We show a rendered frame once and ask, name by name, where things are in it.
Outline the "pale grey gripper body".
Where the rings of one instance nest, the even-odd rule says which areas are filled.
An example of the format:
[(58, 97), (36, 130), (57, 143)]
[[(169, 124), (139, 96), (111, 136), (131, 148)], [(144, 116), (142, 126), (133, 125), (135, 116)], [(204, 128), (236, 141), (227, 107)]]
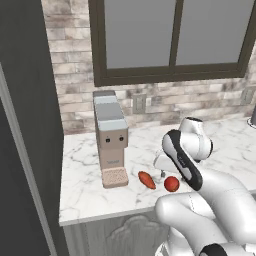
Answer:
[(163, 151), (158, 151), (156, 153), (153, 165), (156, 169), (161, 171), (172, 172), (175, 170), (172, 160)]

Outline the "red onion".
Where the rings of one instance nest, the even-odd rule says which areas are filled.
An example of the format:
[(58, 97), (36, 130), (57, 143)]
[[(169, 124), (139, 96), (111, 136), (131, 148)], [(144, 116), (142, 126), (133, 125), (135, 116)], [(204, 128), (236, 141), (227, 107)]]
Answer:
[(176, 192), (180, 187), (180, 182), (175, 176), (169, 176), (164, 181), (164, 187), (169, 192)]

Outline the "dark grey fridge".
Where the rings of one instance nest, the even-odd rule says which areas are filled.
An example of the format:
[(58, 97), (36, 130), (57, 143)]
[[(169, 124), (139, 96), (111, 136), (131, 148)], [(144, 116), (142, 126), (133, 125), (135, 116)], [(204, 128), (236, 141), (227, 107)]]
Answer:
[(0, 256), (69, 256), (63, 143), (41, 0), (0, 0)]

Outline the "dark framed window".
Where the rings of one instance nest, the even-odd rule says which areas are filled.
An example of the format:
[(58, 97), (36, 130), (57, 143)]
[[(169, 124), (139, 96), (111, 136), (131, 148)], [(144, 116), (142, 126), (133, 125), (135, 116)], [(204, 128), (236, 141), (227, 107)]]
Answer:
[(97, 87), (240, 78), (256, 0), (88, 0)]

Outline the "beige and grey coffee machine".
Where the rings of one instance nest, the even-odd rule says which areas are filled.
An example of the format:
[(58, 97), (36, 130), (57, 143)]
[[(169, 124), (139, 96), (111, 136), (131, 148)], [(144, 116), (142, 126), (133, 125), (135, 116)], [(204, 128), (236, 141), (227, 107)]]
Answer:
[(128, 147), (128, 125), (115, 91), (95, 91), (93, 107), (103, 187), (127, 186), (124, 150)]

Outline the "grey wall outlet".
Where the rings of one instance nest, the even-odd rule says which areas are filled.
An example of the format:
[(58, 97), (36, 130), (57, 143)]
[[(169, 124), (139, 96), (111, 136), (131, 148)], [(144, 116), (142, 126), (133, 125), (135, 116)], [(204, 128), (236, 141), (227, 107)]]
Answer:
[(133, 113), (144, 114), (146, 109), (146, 95), (137, 94), (132, 97), (133, 100)]
[(242, 105), (250, 104), (255, 91), (256, 91), (255, 87), (245, 88), (242, 92), (242, 95), (241, 95), (241, 104)]

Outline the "orange sweet potato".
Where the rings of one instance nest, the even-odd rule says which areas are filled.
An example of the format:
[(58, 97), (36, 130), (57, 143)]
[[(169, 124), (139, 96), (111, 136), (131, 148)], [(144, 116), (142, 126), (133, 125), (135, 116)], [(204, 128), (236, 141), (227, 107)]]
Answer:
[(152, 177), (147, 173), (147, 172), (144, 172), (144, 171), (140, 171), (138, 173), (138, 177), (139, 177), (139, 180), (148, 188), (150, 189), (155, 189), (156, 188), (156, 185), (152, 179)]

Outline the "grey carved cupboard door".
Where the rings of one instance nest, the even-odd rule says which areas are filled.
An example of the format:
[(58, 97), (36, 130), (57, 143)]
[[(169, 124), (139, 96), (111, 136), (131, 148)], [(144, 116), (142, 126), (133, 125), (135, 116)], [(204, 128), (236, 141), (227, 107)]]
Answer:
[(154, 212), (66, 226), (70, 256), (155, 256), (168, 227)]

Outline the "dark grey round object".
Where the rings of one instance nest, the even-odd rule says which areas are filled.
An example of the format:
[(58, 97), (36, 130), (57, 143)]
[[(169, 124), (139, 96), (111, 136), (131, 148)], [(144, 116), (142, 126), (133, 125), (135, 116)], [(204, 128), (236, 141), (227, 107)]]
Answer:
[(253, 110), (252, 116), (247, 120), (247, 123), (252, 128), (256, 129), (256, 105)]

